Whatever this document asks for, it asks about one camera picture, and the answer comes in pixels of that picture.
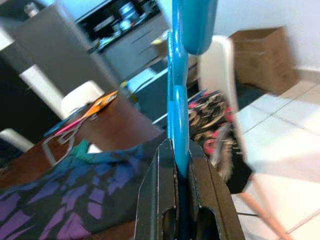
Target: gray cabinet door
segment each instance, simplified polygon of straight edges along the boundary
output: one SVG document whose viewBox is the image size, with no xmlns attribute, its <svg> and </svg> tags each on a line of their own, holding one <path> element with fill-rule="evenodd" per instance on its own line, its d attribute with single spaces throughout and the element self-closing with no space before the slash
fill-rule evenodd
<svg viewBox="0 0 320 240">
<path fill-rule="evenodd" d="M 167 29 L 165 19 L 159 14 L 107 48 L 103 55 L 121 80 L 127 80 L 158 56 L 151 42 Z"/>
<path fill-rule="evenodd" d="M 25 21 L 16 29 L 14 38 L 64 95 L 89 80 L 95 81 L 106 93 L 116 89 L 64 22 L 55 5 Z"/>
</svg>

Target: green fabric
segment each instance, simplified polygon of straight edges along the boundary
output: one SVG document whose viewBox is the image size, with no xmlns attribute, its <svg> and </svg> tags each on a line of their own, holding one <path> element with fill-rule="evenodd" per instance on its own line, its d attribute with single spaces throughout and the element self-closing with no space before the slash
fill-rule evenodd
<svg viewBox="0 0 320 240">
<path fill-rule="evenodd" d="M 77 146 L 74 146 L 69 155 L 75 155 L 76 159 L 92 163 L 94 154 L 88 153 L 90 143 L 83 139 Z"/>
</svg>

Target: dark wooden tabletop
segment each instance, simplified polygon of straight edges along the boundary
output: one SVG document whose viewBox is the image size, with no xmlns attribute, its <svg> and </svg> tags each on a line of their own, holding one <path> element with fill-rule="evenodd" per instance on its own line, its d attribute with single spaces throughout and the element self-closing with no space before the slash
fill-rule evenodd
<svg viewBox="0 0 320 240">
<path fill-rule="evenodd" d="M 82 139 L 95 144 L 102 151 L 124 150 L 152 140 L 162 131 L 152 125 L 151 120 L 121 94 L 107 107 L 101 110 L 97 118 L 87 119 L 75 136 L 75 145 Z M 51 168 L 42 143 L 44 139 L 29 151 L 15 159 L 9 165 L 9 171 L 1 176 L 0 188 L 29 183 Z M 49 143 L 56 160 L 67 150 L 56 139 Z"/>
</svg>

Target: white tiled floor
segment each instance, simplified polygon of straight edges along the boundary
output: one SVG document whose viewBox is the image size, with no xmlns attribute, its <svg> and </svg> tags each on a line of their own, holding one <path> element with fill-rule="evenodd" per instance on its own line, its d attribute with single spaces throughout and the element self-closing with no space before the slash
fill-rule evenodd
<svg viewBox="0 0 320 240">
<path fill-rule="evenodd" d="M 295 240 L 320 239 L 320 85 L 300 81 L 281 96 L 265 94 L 237 117 L 244 133 L 247 161 L 264 201 L 250 184 L 245 190 L 269 206 Z M 252 213 L 237 195 L 238 212 Z M 259 218 L 240 216 L 246 239 L 276 240 Z"/>
</svg>

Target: purple patterned fabric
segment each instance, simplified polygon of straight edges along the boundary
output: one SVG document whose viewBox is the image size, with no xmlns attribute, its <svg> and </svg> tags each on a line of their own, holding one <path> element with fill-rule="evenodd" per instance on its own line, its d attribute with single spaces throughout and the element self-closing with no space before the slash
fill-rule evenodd
<svg viewBox="0 0 320 240">
<path fill-rule="evenodd" d="M 105 192 L 101 189 L 94 188 L 92 193 L 89 196 L 89 199 L 94 200 L 100 204 L 102 204 L 102 201 L 104 200 Z"/>
<path fill-rule="evenodd" d="M 83 185 L 81 187 L 76 188 L 66 202 L 66 211 L 70 211 L 74 208 L 77 199 L 85 193 L 87 189 L 87 185 Z"/>
<path fill-rule="evenodd" d="M 96 219 L 101 219 L 102 216 L 102 208 L 101 205 L 89 202 L 88 203 L 88 213 L 91 214 Z"/>
<path fill-rule="evenodd" d="M 4 221 L 6 217 L 8 217 L 8 215 L 16 208 L 19 199 L 19 194 L 14 193 L 6 200 L 0 201 L 0 222 Z"/>
<path fill-rule="evenodd" d="M 53 194 L 59 187 L 59 183 L 55 181 L 49 181 L 46 183 L 43 188 L 28 202 L 33 203 L 37 200 L 40 200 L 46 196 Z"/>
<path fill-rule="evenodd" d="M 27 216 L 22 210 L 19 210 L 0 228 L 0 239 L 4 239 L 9 236 L 13 231 L 25 224 L 30 218 L 31 216 Z"/>
<path fill-rule="evenodd" d="M 0 240 L 75 240 L 133 221 L 140 184 L 165 138 L 84 158 L 71 154 L 35 182 L 0 189 Z"/>
<path fill-rule="evenodd" d="M 64 214 L 66 212 L 66 208 L 65 207 L 62 207 L 60 208 L 55 215 L 53 215 L 53 217 L 51 218 L 51 220 L 49 221 L 49 223 L 45 226 L 41 236 L 40 236 L 40 240 L 44 240 L 47 238 L 50 230 L 55 226 L 57 225 L 58 223 L 61 222 L 61 220 L 63 219 L 64 217 Z"/>
<path fill-rule="evenodd" d="M 58 240 L 65 240 L 80 239 L 87 236 L 90 236 L 90 232 L 88 232 L 83 227 L 81 217 L 78 214 L 72 212 L 69 219 L 63 225 L 56 237 Z"/>
</svg>

